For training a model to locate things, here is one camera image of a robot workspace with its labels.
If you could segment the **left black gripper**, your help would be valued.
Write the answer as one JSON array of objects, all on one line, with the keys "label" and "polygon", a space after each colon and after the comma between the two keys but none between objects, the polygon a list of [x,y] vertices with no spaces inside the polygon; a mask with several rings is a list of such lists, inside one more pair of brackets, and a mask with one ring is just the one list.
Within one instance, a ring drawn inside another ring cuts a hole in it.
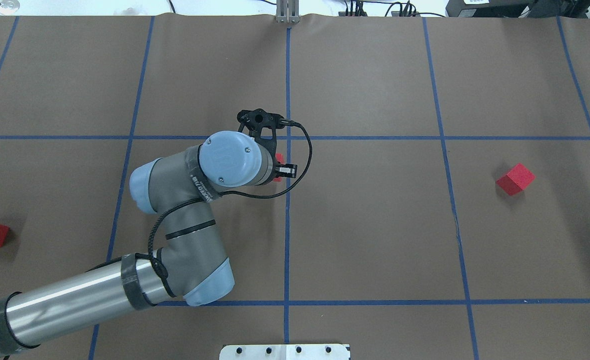
[{"label": "left black gripper", "polygon": [[247,131],[248,135],[266,152],[266,170],[262,170],[261,182],[269,183],[272,180],[295,179],[297,177],[296,164],[278,164],[277,154],[277,130],[284,129],[285,117],[276,112],[267,112],[258,108],[255,110],[243,109],[238,112],[240,126],[238,132]]}]

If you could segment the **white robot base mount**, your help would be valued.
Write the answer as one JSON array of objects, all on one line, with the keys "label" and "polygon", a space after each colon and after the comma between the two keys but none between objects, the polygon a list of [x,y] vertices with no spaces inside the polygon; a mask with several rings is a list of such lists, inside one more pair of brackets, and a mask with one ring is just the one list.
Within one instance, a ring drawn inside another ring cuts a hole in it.
[{"label": "white robot base mount", "polygon": [[220,360],[350,360],[350,346],[340,343],[231,344],[222,347]]}]

